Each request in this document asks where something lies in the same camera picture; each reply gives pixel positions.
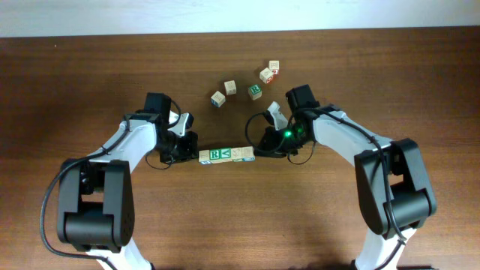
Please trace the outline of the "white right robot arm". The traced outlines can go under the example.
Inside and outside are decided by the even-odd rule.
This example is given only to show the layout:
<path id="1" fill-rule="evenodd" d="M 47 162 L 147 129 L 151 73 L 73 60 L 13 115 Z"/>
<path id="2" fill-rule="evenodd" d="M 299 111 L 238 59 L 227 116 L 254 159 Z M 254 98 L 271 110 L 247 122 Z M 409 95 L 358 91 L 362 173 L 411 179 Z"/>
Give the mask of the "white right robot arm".
<path id="1" fill-rule="evenodd" d="M 418 144 L 393 140 L 354 122 L 333 104 L 321 106 L 309 85 L 285 94 L 262 112 L 269 123 L 253 149 L 266 158 L 291 158 L 306 143 L 325 146 L 355 169 L 358 203 L 367 235 L 351 269 L 399 269 L 407 242 L 437 211 L 437 198 Z"/>

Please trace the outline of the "wooden block green V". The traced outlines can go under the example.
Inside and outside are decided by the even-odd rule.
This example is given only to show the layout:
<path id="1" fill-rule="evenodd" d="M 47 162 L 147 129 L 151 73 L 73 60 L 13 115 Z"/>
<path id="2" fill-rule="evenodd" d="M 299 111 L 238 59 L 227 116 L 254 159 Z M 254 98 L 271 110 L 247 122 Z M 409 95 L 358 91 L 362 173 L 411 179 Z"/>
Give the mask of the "wooden block green V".
<path id="1" fill-rule="evenodd" d="M 222 162 L 231 162 L 232 158 L 232 149 L 231 148 L 221 148 L 220 149 L 220 160 Z"/>

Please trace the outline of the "wooden block green N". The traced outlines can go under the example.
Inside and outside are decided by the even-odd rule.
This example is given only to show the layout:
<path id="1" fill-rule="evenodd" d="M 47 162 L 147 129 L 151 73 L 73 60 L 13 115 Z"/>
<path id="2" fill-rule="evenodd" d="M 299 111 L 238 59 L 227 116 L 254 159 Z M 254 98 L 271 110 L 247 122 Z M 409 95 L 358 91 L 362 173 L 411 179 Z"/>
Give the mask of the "wooden block green N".
<path id="1" fill-rule="evenodd" d="M 242 162 L 243 161 L 242 148 L 231 148 L 231 158 L 233 162 Z"/>

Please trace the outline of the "wooden block blue L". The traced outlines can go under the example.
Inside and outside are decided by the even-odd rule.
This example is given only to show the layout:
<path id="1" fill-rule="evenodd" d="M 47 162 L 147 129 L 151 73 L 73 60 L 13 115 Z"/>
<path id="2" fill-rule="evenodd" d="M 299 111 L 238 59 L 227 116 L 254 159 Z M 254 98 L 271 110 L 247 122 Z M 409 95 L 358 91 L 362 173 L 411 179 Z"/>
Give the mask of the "wooden block blue L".
<path id="1" fill-rule="evenodd" d="M 242 157 L 242 160 L 245 162 L 255 161 L 254 148 L 252 146 L 242 147 L 241 157 Z"/>

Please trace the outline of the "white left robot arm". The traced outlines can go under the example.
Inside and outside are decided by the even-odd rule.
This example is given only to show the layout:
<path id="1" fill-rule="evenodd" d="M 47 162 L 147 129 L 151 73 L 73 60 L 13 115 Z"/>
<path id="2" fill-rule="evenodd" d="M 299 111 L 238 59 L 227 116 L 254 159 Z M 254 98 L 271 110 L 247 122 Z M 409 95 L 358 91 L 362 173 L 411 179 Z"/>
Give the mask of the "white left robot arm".
<path id="1" fill-rule="evenodd" d="M 66 160 L 57 177 L 57 236 L 77 256 L 97 260 L 104 269 L 153 269 L 134 239 L 131 174 L 158 152 L 166 168 L 197 158 L 194 117 L 171 108 L 175 101 L 149 92 L 142 109 L 122 117 L 118 130 L 86 157 Z"/>

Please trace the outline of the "wooden block green R edge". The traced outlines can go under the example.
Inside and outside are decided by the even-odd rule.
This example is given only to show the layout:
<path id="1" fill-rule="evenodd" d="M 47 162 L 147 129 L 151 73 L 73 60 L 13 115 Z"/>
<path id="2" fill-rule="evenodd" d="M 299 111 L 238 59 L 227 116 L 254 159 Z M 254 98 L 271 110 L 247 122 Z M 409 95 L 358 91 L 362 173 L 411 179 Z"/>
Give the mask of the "wooden block green R edge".
<path id="1" fill-rule="evenodd" d="M 218 164 L 221 162 L 221 150 L 220 149 L 211 149 L 209 151 L 209 161 L 212 164 Z"/>

